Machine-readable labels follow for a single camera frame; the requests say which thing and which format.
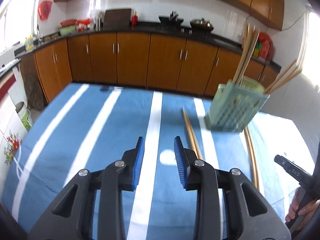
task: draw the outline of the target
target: kitchen counter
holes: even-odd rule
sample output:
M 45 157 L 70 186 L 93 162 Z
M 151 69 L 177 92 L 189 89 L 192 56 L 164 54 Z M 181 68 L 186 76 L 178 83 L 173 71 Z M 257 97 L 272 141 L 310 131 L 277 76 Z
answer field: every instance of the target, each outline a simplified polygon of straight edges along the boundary
M 16 55 L 16 58 L 21 58 L 26 54 L 32 53 L 38 49 L 41 49 L 45 46 L 48 46 L 55 41 L 58 41 L 60 39 L 65 39 L 65 38 L 70 38 L 74 36 L 79 36 L 79 35 L 84 35 L 84 34 L 94 34 L 94 33 L 114 33 L 114 32 L 138 32 L 138 33 L 157 33 L 157 34 L 165 34 L 165 35 L 170 35 L 170 36 L 175 36 L 175 37 L 182 37 L 182 38 L 187 38 L 189 40 L 194 40 L 194 41 L 199 41 L 205 44 L 210 44 L 213 46 L 221 47 L 227 50 L 230 50 L 232 52 L 242 54 L 242 48 L 241 44 L 234 42 L 232 40 L 226 39 L 222 36 L 215 35 L 212 33 L 203 33 L 199 31 L 194 31 L 191 28 L 188 27 L 167 27 L 167 26 L 162 26 L 161 23 L 152 23 L 152 22 L 138 22 L 138 24 L 132 28 L 131 26 L 128 27 L 109 27 L 109 28 L 102 28 L 100 31 L 96 30 L 87 30 L 83 32 L 74 32 L 69 35 L 65 36 L 59 36 L 55 40 L 47 41 L 44 42 L 40 45 L 35 46 L 33 49 L 29 51 L 23 51 L 19 54 Z M 276 70 L 277 72 L 281 71 L 281 66 L 276 64 L 275 62 L 264 62 L 256 57 L 252 57 L 252 60 L 269 66 Z

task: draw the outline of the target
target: red bag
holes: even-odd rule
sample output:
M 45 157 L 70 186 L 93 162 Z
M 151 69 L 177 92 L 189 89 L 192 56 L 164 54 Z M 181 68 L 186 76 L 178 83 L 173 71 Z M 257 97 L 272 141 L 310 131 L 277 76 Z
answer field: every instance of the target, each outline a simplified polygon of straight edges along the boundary
M 47 20 L 51 12 L 52 2 L 42 1 L 38 6 L 38 14 L 40 21 Z

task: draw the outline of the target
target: window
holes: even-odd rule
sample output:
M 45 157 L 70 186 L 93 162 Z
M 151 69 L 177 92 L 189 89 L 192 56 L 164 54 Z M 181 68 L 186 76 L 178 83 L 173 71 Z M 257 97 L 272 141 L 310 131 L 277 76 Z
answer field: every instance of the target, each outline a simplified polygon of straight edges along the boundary
M 0 18 L 0 51 L 32 34 L 35 0 L 10 0 Z
M 306 48 L 302 62 L 302 73 L 311 80 L 314 85 L 320 85 L 320 17 L 314 12 L 308 13 Z

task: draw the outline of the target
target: metal screw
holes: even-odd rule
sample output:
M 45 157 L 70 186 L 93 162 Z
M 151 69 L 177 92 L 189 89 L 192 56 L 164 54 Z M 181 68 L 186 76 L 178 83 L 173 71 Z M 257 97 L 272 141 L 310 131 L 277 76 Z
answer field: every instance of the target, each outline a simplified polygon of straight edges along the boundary
M 195 160 L 195 166 L 198 166 L 198 167 L 204 166 L 204 161 L 203 160 Z
M 124 166 L 124 161 L 116 161 L 115 166 L 116 167 L 123 167 Z
M 241 174 L 241 171 L 240 171 L 239 169 L 234 168 L 234 169 L 231 170 L 231 173 L 232 173 L 233 175 L 238 176 L 238 175 Z
M 81 171 L 79 171 L 78 174 L 79 174 L 81 177 L 87 176 L 87 175 L 88 175 L 88 170 L 82 169 Z

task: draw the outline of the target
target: red bottle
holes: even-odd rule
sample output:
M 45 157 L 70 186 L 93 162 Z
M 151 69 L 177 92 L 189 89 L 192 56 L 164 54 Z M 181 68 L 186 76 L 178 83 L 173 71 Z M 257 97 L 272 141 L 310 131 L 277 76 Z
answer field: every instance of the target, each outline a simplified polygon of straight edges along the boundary
M 131 19 L 132 27 L 134 27 L 137 24 L 137 22 L 138 22 L 137 12 L 133 11 L 133 16 L 132 16 L 132 19 Z

